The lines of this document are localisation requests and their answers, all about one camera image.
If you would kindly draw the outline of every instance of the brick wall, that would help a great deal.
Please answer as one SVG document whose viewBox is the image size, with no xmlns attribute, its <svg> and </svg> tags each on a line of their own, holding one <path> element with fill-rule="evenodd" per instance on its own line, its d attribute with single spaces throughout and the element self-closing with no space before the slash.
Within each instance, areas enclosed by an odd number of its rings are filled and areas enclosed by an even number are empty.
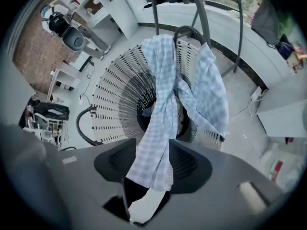
<svg viewBox="0 0 307 230">
<path fill-rule="evenodd" d="M 48 93 L 50 72 L 55 70 L 62 60 L 73 62 L 78 56 L 78 53 L 72 52 L 60 39 L 42 28 L 40 11 L 52 1 L 44 0 L 34 11 L 24 27 L 13 59 L 28 83 L 42 93 Z"/>
</svg>

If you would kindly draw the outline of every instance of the white container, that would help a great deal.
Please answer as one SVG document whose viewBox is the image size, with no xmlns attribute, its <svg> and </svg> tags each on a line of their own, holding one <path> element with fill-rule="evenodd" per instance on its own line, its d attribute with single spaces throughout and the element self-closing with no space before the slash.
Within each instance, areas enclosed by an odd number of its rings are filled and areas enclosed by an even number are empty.
<svg viewBox="0 0 307 230">
<path fill-rule="evenodd" d="M 254 0 L 251 3 L 251 5 L 249 6 L 249 10 L 248 10 L 248 17 L 246 19 L 247 24 L 251 25 L 251 22 L 253 21 L 255 13 L 259 7 L 260 7 L 260 3 L 258 3 L 256 0 Z"/>
</svg>

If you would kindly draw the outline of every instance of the white floor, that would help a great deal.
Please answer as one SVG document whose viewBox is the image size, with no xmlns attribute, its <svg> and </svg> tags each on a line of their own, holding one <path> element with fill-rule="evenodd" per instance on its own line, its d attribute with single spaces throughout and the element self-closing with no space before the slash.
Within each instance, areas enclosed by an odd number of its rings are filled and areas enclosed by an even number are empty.
<svg viewBox="0 0 307 230">
<path fill-rule="evenodd" d="M 163 33 L 173 35 L 173 32 L 160 30 L 160 34 Z M 67 136 L 65 137 L 65 141 L 62 143 L 62 149 L 68 146 L 74 146 L 78 149 L 90 146 L 78 134 L 75 124 L 77 115 L 89 106 L 85 96 L 81 99 L 81 101 L 79 100 L 79 96 L 86 90 L 87 85 L 89 84 L 85 95 L 89 98 L 89 101 L 92 102 L 92 94 L 96 89 L 96 84 L 98 83 L 100 77 L 103 75 L 111 61 L 116 59 L 120 54 L 124 53 L 130 47 L 133 47 L 136 44 L 141 44 L 143 39 L 151 38 L 154 35 L 154 28 L 149 27 L 140 27 L 137 33 L 130 40 L 127 40 L 125 36 L 122 35 L 119 40 L 112 46 L 110 52 L 105 56 L 103 60 L 93 60 L 95 67 L 90 64 L 87 65 L 87 67 L 82 72 L 83 80 L 78 85 L 78 87 L 72 91 L 70 117 L 66 127 Z M 194 39 L 183 39 L 191 42 L 192 44 L 198 46 L 200 45 Z M 232 64 L 232 62 L 224 57 L 219 51 L 214 49 L 213 53 L 217 57 L 216 65 L 220 72 L 223 72 Z M 87 78 L 88 74 L 92 74 L 90 83 L 89 79 Z M 250 100 L 250 95 L 256 89 L 256 85 L 241 69 L 238 69 L 237 73 L 235 74 L 233 72 L 229 73 L 223 78 L 223 80 L 228 96 L 229 113 L 232 117 L 247 107 L 247 104 Z M 86 113 L 81 118 L 80 128 L 86 136 L 94 139 L 94 133 L 92 131 L 92 119 L 89 113 Z M 225 143 L 222 151 L 233 154 L 256 168 L 258 164 L 258 158 L 267 148 L 268 142 L 268 137 L 266 136 L 258 118 L 256 116 L 251 117 L 249 111 L 246 110 L 238 117 L 230 119 L 229 130 L 225 137 Z"/>
</svg>

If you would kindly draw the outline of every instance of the plaid towel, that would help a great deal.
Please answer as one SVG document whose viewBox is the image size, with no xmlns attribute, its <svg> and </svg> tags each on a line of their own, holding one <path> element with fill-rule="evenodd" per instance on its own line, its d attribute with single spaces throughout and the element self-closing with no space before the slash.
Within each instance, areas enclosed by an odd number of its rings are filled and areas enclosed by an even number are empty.
<svg viewBox="0 0 307 230">
<path fill-rule="evenodd" d="M 169 191 L 173 179 L 169 162 L 169 140 L 176 139 L 177 103 L 173 89 L 198 132 L 209 130 L 224 136 L 228 127 L 228 102 L 215 56 L 204 44 L 197 58 L 191 89 L 177 70 L 173 37 L 144 40 L 142 51 L 156 78 L 156 104 L 148 128 L 139 142 L 127 178 L 155 191 Z"/>
</svg>

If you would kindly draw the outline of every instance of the electrical outlet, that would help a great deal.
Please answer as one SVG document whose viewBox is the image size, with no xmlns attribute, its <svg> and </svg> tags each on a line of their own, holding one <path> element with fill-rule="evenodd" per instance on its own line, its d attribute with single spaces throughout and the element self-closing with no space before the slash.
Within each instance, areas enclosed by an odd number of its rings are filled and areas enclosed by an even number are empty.
<svg viewBox="0 0 307 230">
<path fill-rule="evenodd" d="M 258 86 L 257 89 L 251 94 L 250 98 L 254 102 L 255 100 L 258 99 L 258 97 L 261 96 L 261 88 Z"/>
</svg>

